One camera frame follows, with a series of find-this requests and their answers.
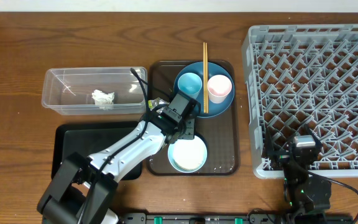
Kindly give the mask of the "white tissue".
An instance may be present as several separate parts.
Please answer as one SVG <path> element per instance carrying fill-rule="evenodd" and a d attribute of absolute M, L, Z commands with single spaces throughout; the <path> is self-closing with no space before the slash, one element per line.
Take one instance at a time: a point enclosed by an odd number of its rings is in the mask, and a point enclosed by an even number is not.
<path fill-rule="evenodd" d="M 91 94 L 94 104 L 102 110 L 111 110 L 113 109 L 115 92 L 104 93 L 101 90 L 95 90 Z"/>

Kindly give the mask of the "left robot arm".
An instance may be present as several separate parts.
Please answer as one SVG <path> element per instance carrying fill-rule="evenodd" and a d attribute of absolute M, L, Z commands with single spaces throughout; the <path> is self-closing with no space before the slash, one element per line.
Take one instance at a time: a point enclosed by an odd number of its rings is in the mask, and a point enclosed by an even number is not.
<path fill-rule="evenodd" d="M 157 106 L 121 140 L 86 157 L 74 152 L 62 161 L 37 211 L 52 223 L 102 223 L 118 183 L 145 158 L 180 139 L 199 108 Z"/>

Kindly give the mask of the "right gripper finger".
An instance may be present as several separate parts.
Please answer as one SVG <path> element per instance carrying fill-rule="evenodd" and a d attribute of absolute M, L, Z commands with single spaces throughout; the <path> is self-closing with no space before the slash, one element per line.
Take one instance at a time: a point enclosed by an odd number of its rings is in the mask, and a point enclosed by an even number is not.
<path fill-rule="evenodd" d="M 310 127 L 307 124 L 303 125 L 303 129 L 308 133 L 308 135 L 310 135 L 313 138 L 316 145 L 321 144 L 321 141 L 317 138 L 317 136 L 314 134 L 314 132 L 310 129 Z"/>
<path fill-rule="evenodd" d="M 265 130 L 265 141 L 264 141 L 264 153 L 266 156 L 272 156 L 274 153 L 273 140 L 270 133 L 270 130 L 267 128 Z"/>

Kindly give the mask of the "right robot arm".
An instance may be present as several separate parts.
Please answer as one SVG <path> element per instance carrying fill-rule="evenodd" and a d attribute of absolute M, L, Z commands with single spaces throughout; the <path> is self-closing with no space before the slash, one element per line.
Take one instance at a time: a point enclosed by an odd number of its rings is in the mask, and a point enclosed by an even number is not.
<path fill-rule="evenodd" d="M 286 149 L 275 149 L 270 131 L 265 131 L 265 155 L 272 167 L 283 170 L 284 199 L 291 205 L 277 223 L 303 223 L 303 215 L 330 208 L 331 183 L 307 170 L 317 160 L 322 143 L 307 125 L 304 130 L 306 134 L 291 138 Z"/>

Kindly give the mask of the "yellow foil snack wrapper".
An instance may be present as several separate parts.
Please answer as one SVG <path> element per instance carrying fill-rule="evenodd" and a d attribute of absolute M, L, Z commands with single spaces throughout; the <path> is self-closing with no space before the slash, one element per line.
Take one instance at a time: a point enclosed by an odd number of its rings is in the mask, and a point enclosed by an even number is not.
<path fill-rule="evenodd" d="M 161 98 L 156 98 L 154 100 L 148 101 L 148 106 L 151 110 L 154 109 L 155 107 L 157 107 L 158 105 L 168 105 L 168 104 L 169 104 L 169 102 L 167 102 Z"/>

